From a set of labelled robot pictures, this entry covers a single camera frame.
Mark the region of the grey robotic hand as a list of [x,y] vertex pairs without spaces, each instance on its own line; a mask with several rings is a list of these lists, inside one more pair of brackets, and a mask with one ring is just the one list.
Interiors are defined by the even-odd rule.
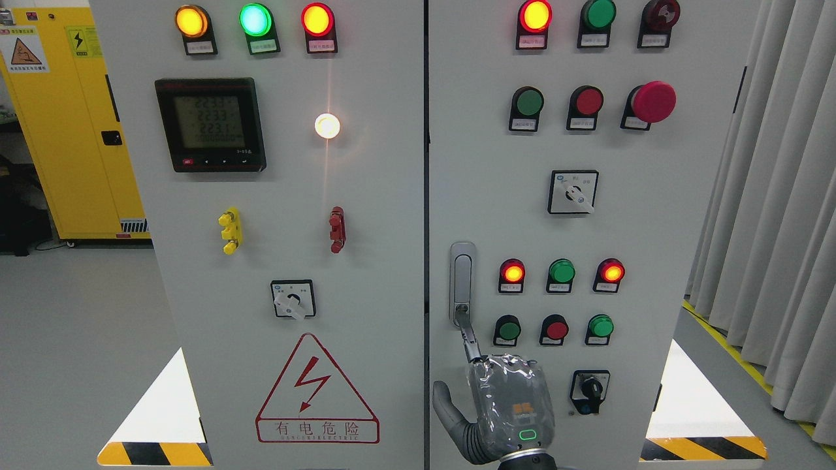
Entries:
[[435,381],[432,405],[462,457],[471,464],[500,462],[508,453],[547,447],[555,436],[555,413],[547,381],[535,360],[514,354],[483,355],[470,312],[457,313],[468,357],[468,383],[477,422],[469,422],[451,401],[448,385]]

